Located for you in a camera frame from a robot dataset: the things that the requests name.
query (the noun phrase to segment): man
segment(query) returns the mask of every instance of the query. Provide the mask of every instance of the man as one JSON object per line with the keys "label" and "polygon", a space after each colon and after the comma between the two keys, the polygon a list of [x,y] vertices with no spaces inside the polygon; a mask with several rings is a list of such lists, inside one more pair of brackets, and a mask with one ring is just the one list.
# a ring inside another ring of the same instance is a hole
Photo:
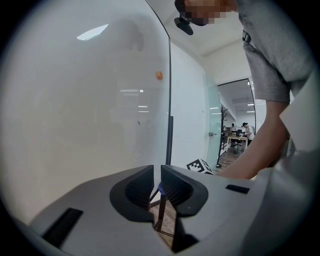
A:
{"label": "man", "polygon": [[248,146],[249,146],[252,140],[255,138],[254,130],[252,129],[252,126],[248,125],[247,122],[244,122],[242,124],[242,127],[245,128],[245,135],[248,139]]}
{"label": "man", "polygon": [[290,18],[270,0],[176,0],[188,21],[212,24],[225,12],[238,12],[243,25],[243,49],[255,98],[266,100],[266,118],[251,146],[220,175],[251,179],[282,149],[288,132],[279,115],[314,68],[313,55]]}
{"label": "man", "polygon": [[237,127],[233,123],[232,126],[231,126],[231,132],[236,132],[236,131],[237,131]]}

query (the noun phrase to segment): floor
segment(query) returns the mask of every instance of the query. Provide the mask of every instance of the floor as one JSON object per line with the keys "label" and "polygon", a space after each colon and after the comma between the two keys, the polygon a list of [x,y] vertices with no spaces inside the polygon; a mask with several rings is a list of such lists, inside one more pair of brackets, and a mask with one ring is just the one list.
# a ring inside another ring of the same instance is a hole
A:
{"label": "floor", "polygon": [[[158,221],[159,205],[152,207],[149,210],[149,212],[153,213],[154,223],[156,223]],[[175,223],[176,223],[176,210],[174,209],[174,207],[171,205],[169,201],[166,201],[161,231],[167,232],[173,235],[175,233]],[[164,242],[171,248],[174,238],[166,234],[162,234],[162,233],[158,233],[158,234],[164,240]]]}
{"label": "floor", "polygon": [[[219,164],[221,165],[221,168],[217,168],[215,170],[216,173],[221,172],[225,168],[227,168],[229,165],[231,165],[238,157],[241,156],[243,151],[239,150],[237,153],[234,153],[234,147],[231,146],[227,152],[225,152],[219,159]],[[152,207],[149,210],[154,215],[154,223],[158,221],[158,215],[159,215],[159,205]],[[175,223],[176,223],[176,210],[171,205],[169,201],[166,201],[165,205],[165,212],[164,212],[164,218],[162,223],[161,230],[163,232],[174,234],[175,233]],[[172,247],[172,243],[174,238],[171,236],[168,236],[163,233],[158,233],[158,235],[164,240],[164,242],[168,245],[168,247]]]}

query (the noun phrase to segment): wooden table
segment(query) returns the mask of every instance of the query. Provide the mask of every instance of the wooden table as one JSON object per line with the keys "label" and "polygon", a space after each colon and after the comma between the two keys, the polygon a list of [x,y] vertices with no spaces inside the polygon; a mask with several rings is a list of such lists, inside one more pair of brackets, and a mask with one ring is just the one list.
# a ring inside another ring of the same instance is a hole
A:
{"label": "wooden table", "polygon": [[226,144],[227,151],[231,147],[231,140],[245,141],[244,150],[246,150],[248,147],[248,138],[247,137],[228,136],[228,140],[227,140],[227,144]]}

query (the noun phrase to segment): white shirt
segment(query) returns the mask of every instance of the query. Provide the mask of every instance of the white shirt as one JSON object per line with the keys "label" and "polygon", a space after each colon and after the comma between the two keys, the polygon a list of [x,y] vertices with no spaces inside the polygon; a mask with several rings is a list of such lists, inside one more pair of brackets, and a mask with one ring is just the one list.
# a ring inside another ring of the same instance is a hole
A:
{"label": "white shirt", "polygon": [[246,134],[251,133],[251,134],[249,134],[247,136],[248,140],[253,140],[254,139],[254,137],[255,137],[254,130],[252,129],[252,127],[250,125],[248,125],[248,127],[245,128],[245,133]]}

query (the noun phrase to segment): gray t-shirt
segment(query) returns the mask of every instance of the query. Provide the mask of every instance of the gray t-shirt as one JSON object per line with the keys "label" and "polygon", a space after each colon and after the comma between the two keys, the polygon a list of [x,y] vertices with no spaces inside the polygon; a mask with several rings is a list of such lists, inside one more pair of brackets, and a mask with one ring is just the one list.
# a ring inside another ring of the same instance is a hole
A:
{"label": "gray t-shirt", "polygon": [[255,98],[290,102],[300,91],[313,67],[314,57],[299,29],[271,0],[236,0],[243,42],[255,89]]}

